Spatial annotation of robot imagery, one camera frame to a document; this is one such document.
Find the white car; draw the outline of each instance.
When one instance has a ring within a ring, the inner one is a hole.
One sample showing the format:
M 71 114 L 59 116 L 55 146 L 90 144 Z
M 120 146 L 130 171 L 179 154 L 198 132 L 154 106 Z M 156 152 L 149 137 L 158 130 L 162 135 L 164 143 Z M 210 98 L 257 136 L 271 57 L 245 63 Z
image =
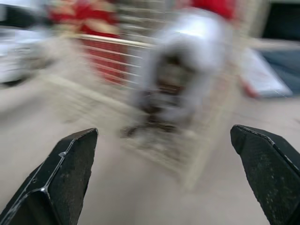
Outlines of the white car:
M 0 3 L 0 83 L 11 86 L 47 65 L 50 20 L 27 7 Z

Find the metal cage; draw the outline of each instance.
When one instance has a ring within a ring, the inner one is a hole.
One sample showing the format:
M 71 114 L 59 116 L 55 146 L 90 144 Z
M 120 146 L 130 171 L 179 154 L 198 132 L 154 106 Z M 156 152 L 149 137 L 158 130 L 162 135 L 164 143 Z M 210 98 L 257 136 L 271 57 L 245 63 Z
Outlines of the metal cage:
M 118 136 L 133 114 L 141 114 L 128 104 L 134 81 L 127 78 L 138 76 L 136 69 L 139 67 L 137 62 L 141 59 L 140 53 L 145 48 L 151 48 L 151 44 L 90 35 L 61 36 L 57 40 L 63 58 L 60 63 L 64 64 L 65 70 L 54 68 L 41 77 L 48 86 L 54 108 L 64 121 L 76 121 L 83 127 L 97 127 L 100 135 L 109 135 L 117 142 L 122 142 L 126 149 L 175 171 L 181 176 L 184 187 L 191 189 L 226 127 L 230 115 L 228 109 L 234 107 L 239 96 L 236 84 L 241 73 L 240 60 L 247 45 L 247 33 L 256 6 L 256 0 L 241 2 L 238 11 L 247 8 L 248 13 L 242 23 L 236 21 L 234 59 L 228 61 L 226 68 L 214 79 L 210 94 L 204 99 L 204 107 L 193 118 L 194 125 L 180 137 L 169 137 L 167 146 L 170 143 L 176 145 L 177 150 L 174 151 L 153 145 L 145 148 L 145 140 L 120 140 Z M 85 41 L 95 45 L 85 45 Z M 98 61 L 91 63 L 91 54 L 87 55 L 87 51 L 99 51 L 102 54 L 92 56 Z M 115 73 L 119 77 L 112 82 L 109 77 Z M 158 135 L 152 138 L 154 142 L 161 141 Z

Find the red object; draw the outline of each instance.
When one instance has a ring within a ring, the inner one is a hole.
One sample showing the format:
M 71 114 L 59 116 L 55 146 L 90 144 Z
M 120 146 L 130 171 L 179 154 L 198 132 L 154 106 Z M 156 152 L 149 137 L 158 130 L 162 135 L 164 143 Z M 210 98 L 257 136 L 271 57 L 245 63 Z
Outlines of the red object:
M 104 22 L 111 26 L 117 24 L 114 12 L 105 11 L 105 9 L 101 10 L 99 5 L 95 8 L 95 5 L 90 4 L 86 0 L 77 0 L 73 5 L 63 5 L 60 6 L 60 10 L 52 11 L 52 19 L 57 23 L 74 24 L 77 26 L 78 32 L 83 34 L 120 38 L 118 34 L 108 33 L 106 30 L 93 30 L 87 25 L 86 22 L 90 19 L 93 22 Z M 93 62 L 94 68 L 101 77 L 109 82 L 123 83 L 126 67 L 122 65 L 125 62 L 125 57 L 120 53 L 126 51 L 124 46 L 90 40 L 82 40 L 82 43 L 88 47 L 88 58 Z
M 231 20 L 236 9 L 236 0 L 191 0 L 191 6 L 202 8 Z

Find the metal bar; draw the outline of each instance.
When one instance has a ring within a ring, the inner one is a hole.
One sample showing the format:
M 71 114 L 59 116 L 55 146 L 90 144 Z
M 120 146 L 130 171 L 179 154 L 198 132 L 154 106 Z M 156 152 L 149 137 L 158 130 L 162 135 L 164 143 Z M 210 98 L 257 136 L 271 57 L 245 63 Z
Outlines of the metal bar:
M 83 40 L 99 41 L 99 42 L 127 45 L 127 46 L 140 47 L 140 48 L 150 48 L 152 46 L 150 44 L 143 43 L 143 42 L 129 41 L 129 40 L 124 40 L 124 39 L 112 38 L 112 37 L 102 37 L 102 36 L 97 36 L 97 35 L 80 34 L 78 36 L 75 35 L 73 37 L 80 38 Z

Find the concrete floor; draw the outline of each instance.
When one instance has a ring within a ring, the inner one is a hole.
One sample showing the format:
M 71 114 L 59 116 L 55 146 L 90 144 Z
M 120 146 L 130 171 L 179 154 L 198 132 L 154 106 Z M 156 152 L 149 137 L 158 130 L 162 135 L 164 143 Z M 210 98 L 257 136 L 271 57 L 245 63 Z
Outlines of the concrete floor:
M 0 90 L 0 210 L 56 142 L 78 131 L 47 105 L 39 80 Z M 300 99 L 240 97 L 227 131 L 192 192 L 156 164 L 99 137 L 80 225 L 266 225 L 230 143 L 243 124 L 285 137 L 300 149 Z

